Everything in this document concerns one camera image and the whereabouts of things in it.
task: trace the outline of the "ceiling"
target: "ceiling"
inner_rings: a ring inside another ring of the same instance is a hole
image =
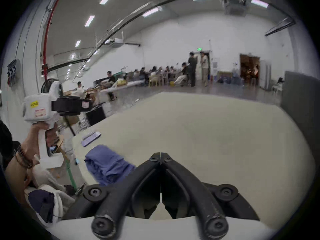
[[[96,50],[97,45],[101,44],[101,41],[105,40],[107,36],[112,33],[112,28],[116,26],[114,28],[114,30],[116,30],[139,13],[168,0],[109,0],[105,5],[99,4],[100,1],[101,0],[59,0],[51,20],[48,34],[47,61],[49,68],[68,62],[70,54],[73,52],[79,55],[76,60],[90,57]],[[274,1],[271,0],[263,1],[274,4]],[[282,7],[288,9],[288,6],[282,0],[277,1]],[[133,11],[146,3],[149,4],[145,8],[132,14]],[[124,26],[121,29],[124,34],[124,39],[126,40],[126,38],[138,31],[164,20],[187,14],[222,11],[220,0],[175,0],[161,7],[161,12],[146,18],[140,16]],[[263,8],[250,3],[248,3],[248,13],[267,18],[273,21],[275,25],[286,17],[284,13],[275,9],[273,6]],[[85,23],[90,15],[94,15],[95,18],[90,26],[85,27]],[[116,37],[121,37],[121,31],[116,34]],[[81,42],[78,47],[75,47],[77,40],[81,40]],[[110,48],[107,47],[101,47],[99,54],[92,56],[90,62],[86,63],[86,66],[89,67],[92,65],[108,52],[109,49]],[[54,74],[56,77],[58,76],[60,81],[63,81],[68,69],[70,69],[69,78],[73,79],[83,64],[82,62],[59,68]]]

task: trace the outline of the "table surface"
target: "table surface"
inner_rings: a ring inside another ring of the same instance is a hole
[[[143,83],[144,83],[144,80],[131,81],[131,82],[128,82],[126,85],[103,89],[100,92],[101,93],[103,93],[103,92],[111,93],[111,92],[115,92],[115,91],[118,91],[118,90],[121,90],[121,89],[129,88],[129,87],[132,87],[132,86],[138,86],[138,85],[143,84]]]
[[[101,137],[82,147],[82,136],[94,131]],[[306,140],[281,108],[215,95],[162,92],[76,135],[88,184],[97,182],[85,155],[99,144],[136,166],[166,152],[202,182],[232,184],[274,229],[298,208],[315,174]]]

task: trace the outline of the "blue cloth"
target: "blue cloth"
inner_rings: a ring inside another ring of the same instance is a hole
[[[135,168],[105,145],[91,149],[84,161],[97,182],[105,186],[123,180]]]

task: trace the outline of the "red pipe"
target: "red pipe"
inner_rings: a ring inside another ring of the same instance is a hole
[[[47,81],[47,76],[48,76],[48,66],[46,65],[46,50],[47,50],[47,38],[48,38],[48,32],[49,32],[49,26],[50,26],[50,23],[51,23],[51,19],[52,19],[52,16],[54,14],[54,10],[56,9],[56,6],[58,4],[58,1],[59,0],[56,0],[56,2],[54,3],[54,6],[51,10],[51,13],[50,13],[50,17],[49,17],[49,20],[48,20],[48,23],[47,23],[47,28],[45,30],[45,35],[44,35],[44,42],[43,42],[43,65],[44,65],[44,69],[43,69],[43,74],[44,74],[44,80]]]

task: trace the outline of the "yellow sticker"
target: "yellow sticker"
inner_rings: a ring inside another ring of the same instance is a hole
[[[37,100],[30,103],[30,107],[32,107],[32,108],[36,108],[38,105],[39,105],[39,103]]]

